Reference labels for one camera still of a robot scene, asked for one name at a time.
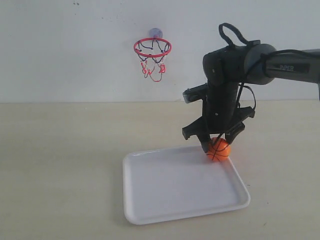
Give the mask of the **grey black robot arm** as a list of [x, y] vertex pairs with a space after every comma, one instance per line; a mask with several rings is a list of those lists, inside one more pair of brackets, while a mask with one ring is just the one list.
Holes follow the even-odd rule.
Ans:
[[215, 143], [212, 134], [224, 135], [228, 144], [245, 129], [244, 120], [255, 116], [254, 107], [242, 107], [240, 95], [249, 85], [264, 86], [274, 79], [320, 83], [319, 49], [276, 50], [266, 43], [226, 46], [202, 59], [207, 82], [183, 92], [184, 101], [202, 100], [201, 116], [182, 128], [188, 140], [197, 136], [205, 153]]

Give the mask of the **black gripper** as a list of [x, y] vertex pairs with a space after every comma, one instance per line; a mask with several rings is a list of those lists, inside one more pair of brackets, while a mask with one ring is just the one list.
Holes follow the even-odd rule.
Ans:
[[243, 121], [255, 116], [253, 107], [239, 106], [237, 82], [224, 83], [220, 86], [207, 84], [207, 86], [207, 99], [202, 101], [201, 116], [182, 128], [182, 135], [186, 140], [191, 136], [197, 136], [204, 153], [211, 147], [211, 134], [224, 134], [226, 142], [232, 144], [245, 130]]

